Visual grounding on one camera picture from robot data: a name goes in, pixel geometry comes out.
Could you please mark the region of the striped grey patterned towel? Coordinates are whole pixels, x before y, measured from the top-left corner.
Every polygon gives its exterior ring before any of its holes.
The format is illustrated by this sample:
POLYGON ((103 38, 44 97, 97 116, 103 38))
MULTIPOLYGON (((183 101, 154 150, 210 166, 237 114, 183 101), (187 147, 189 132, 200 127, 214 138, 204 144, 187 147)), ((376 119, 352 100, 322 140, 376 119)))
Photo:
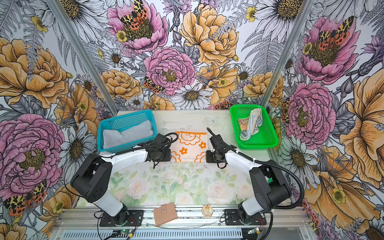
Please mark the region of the striped grey patterned towel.
POLYGON ((241 129, 240 140, 249 140, 259 132, 260 127, 263 124, 262 109, 253 109, 247 118, 238 119, 238 124, 241 129))

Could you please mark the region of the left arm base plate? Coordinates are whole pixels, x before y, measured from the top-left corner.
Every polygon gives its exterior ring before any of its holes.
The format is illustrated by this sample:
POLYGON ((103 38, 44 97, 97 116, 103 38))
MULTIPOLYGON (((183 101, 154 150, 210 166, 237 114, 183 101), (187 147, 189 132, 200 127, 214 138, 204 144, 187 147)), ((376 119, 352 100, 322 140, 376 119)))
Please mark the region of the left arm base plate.
POLYGON ((127 210, 115 217, 103 213, 99 225, 101 227, 140 227, 143 218, 143 210, 127 210))

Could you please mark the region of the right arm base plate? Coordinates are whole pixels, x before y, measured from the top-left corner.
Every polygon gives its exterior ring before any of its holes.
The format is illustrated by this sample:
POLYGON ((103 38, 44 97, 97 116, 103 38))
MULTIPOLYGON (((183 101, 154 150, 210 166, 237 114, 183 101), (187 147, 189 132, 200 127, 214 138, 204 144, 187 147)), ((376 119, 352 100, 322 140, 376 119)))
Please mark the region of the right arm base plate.
POLYGON ((227 226, 264 226, 267 224, 266 218, 262 214, 249 216, 239 209, 225 209, 224 217, 227 226))

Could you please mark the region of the orange patterned white towel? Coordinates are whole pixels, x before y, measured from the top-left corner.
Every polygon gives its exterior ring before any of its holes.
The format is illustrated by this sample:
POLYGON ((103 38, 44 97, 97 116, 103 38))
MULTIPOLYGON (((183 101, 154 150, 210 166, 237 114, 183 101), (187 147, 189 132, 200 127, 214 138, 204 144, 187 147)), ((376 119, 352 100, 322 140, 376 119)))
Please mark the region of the orange patterned white towel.
POLYGON ((171 145, 171 162, 205 163, 208 150, 207 133, 176 132, 178 140, 171 145))

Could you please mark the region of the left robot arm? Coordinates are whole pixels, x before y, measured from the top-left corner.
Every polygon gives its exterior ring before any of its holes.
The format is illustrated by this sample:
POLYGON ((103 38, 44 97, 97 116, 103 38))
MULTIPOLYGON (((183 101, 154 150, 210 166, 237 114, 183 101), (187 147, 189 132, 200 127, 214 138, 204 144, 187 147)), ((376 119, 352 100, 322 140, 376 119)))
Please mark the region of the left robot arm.
POLYGON ((178 139, 177 133, 157 134, 154 140, 110 157, 90 154, 72 177, 71 186, 88 203, 104 211, 115 225, 122 226, 129 219, 128 209, 109 190, 111 175, 134 164, 152 162, 156 167, 161 162, 169 162, 171 145, 178 139))

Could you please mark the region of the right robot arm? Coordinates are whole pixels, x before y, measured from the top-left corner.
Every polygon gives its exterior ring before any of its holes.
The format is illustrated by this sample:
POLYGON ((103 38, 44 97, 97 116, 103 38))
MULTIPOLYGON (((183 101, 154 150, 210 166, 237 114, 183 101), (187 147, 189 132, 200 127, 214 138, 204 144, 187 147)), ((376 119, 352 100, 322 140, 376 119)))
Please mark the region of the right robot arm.
POLYGON ((243 223, 276 208, 292 196, 284 171, 275 161, 253 159, 226 144, 220 135, 212 135, 210 141, 213 150, 206 151, 207 163, 214 163, 221 169, 231 166, 250 177, 253 193, 238 205, 238 216, 243 223))

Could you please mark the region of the teal plastic basket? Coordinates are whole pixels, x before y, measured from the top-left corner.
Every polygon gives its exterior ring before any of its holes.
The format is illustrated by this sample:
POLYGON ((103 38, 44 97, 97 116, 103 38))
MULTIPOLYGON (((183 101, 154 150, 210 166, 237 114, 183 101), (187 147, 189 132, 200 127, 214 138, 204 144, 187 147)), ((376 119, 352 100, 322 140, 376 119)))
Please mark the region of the teal plastic basket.
POLYGON ((126 151, 153 140, 157 134, 156 121, 151 110, 105 119, 99 123, 98 150, 109 153, 126 151))

